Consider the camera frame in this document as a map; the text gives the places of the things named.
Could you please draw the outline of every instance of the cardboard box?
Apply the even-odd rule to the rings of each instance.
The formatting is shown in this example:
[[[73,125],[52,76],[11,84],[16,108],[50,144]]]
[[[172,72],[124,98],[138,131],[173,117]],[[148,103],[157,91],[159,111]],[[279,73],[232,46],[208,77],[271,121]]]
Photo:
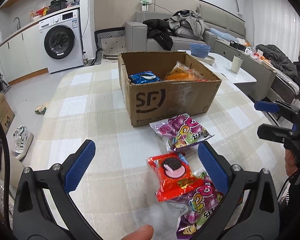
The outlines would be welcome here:
[[[182,113],[205,113],[221,84],[221,79],[185,52],[127,52],[119,54],[118,60],[120,86],[133,126]],[[177,61],[196,69],[208,81],[169,80],[135,85],[129,79],[129,75],[152,71],[163,80]]]
[[[0,123],[7,134],[9,127],[14,118],[14,113],[11,110],[4,94],[0,94]]]

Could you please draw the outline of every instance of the blue snack package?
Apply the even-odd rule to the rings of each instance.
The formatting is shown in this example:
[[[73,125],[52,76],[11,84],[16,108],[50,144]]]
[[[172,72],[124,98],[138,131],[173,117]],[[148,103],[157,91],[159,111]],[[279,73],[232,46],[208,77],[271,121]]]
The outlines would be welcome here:
[[[138,74],[133,74],[129,76],[132,83],[138,84],[146,84],[161,81],[152,71],[145,71]]]

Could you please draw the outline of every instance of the chocolate cookie image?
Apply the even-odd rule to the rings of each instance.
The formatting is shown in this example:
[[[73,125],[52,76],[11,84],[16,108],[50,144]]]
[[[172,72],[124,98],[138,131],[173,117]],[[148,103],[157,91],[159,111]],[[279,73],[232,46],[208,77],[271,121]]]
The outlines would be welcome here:
[[[175,157],[165,159],[161,165],[164,168],[165,174],[172,179],[180,178],[186,172],[181,161]]]

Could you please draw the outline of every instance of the paper cup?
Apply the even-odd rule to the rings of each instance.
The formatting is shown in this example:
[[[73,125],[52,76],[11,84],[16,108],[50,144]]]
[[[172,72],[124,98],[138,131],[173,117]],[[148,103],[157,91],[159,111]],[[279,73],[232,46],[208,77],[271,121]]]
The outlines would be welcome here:
[[[241,64],[243,62],[243,59],[238,57],[238,56],[234,56],[233,57],[233,61],[232,61],[232,65],[231,65],[231,71],[234,73],[238,73],[239,69],[241,68]]]

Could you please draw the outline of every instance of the metal screw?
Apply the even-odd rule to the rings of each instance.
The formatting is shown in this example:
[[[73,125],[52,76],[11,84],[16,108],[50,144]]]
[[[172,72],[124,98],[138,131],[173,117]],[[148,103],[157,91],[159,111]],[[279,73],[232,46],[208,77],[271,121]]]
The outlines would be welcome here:
[[[60,165],[59,163],[56,163],[56,164],[53,164],[53,165],[52,165],[52,169],[53,169],[54,171],[59,170],[60,167],[61,167],[61,165]]]
[[[269,174],[269,173],[270,173],[270,171],[269,171],[267,168],[263,168],[263,169],[262,169],[262,172],[263,172],[264,174]]]
[[[23,172],[24,173],[29,173],[31,171],[31,168],[30,167],[25,167],[24,169],[23,169]]]
[[[241,170],[241,167],[238,164],[235,164],[235,165],[232,166],[232,169],[234,171],[239,171],[239,170]]]

